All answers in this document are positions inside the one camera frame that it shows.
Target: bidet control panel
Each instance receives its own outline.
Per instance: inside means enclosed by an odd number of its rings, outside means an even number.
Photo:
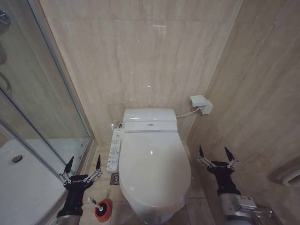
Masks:
[[[124,135],[123,128],[116,128],[113,130],[112,143],[109,150],[109,156],[107,160],[106,170],[109,173],[115,173],[118,170],[118,162],[121,149],[121,139]]]

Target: robotic arm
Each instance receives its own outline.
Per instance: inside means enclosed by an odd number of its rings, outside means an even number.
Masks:
[[[60,178],[68,195],[64,207],[57,214],[56,225],[78,225],[80,217],[83,215],[83,195],[84,191],[91,187],[93,183],[101,176],[101,158],[98,157],[96,170],[91,175],[74,175],[69,177],[74,157],[68,162],[64,173]]]
[[[226,155],[230,163],[209,161],[204,157],[201,146],[199,147],[198,162],[204,166],[208,172],[215,175],[218,185],[217,195],[220,199],[222,212],[231,225],[252,225],[254,224],[250,212],[255,210],[256,204],[252,197],[241,195],[231,179],[231,174],[235,171],[235,160],[232,153],[225,147]]]

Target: shower enclosure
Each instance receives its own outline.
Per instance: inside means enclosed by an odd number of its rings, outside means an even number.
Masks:
[[[26,0],[0,0],[0,218],[36,224],[64,192],[58,174],[90,132]]]

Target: toilet tank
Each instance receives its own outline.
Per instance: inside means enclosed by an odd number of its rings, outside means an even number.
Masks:
[[[123,117],[125,133],[177,132],[173,109],[126,109]]]

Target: toilet brush handle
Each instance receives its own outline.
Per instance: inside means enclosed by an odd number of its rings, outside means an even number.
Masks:
[[[91,203],[93,206],[97,207],[100,212],[103,210],[103,207],[98,205],[98,203],[92,197],[88,197],[88,202]]]

